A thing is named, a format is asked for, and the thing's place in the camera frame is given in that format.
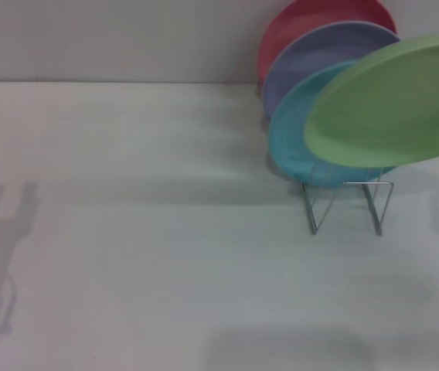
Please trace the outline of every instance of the stack of plates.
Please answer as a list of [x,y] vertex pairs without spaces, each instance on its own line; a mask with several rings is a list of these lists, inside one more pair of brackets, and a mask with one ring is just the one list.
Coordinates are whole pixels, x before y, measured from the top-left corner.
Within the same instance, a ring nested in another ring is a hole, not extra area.
[[439,35],[399,41],[377,0],[295,0],[259,51],[269,148],[311,186],[439,156]]

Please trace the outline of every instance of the purple plate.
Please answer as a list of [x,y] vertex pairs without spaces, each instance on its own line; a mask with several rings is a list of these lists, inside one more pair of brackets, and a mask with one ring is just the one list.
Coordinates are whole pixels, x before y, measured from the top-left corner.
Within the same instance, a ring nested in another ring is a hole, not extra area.
[[263,105],[268,117],[298,83],[327,67],[358,60],[400,41],[398,36],[370,22],[337,22],[319,27],[296,39],[274,61],[263,85]]

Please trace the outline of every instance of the green plate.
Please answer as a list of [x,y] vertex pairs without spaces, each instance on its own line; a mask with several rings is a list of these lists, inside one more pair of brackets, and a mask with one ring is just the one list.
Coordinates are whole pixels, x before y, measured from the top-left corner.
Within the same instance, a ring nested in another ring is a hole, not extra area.
[[364,57],[321,92],[305,126],[318,157],[384,167],[439,156],[439,35]]

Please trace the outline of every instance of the white table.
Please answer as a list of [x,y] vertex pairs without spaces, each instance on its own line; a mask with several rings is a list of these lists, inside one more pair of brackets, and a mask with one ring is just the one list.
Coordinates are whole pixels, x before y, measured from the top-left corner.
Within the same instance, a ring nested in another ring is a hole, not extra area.
[[254,91],[0,83],[0,371],[439,370],[439,159],[313,237]]

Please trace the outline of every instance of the red plate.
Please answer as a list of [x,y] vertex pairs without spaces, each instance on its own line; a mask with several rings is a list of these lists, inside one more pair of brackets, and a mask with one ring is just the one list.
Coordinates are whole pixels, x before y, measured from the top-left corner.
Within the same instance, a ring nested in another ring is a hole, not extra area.
[[333,22],[367,21],[396,32],[395,22],[377,0],[295,0],[267,27],[257,56],[261,83],[281,51],[307,32]]

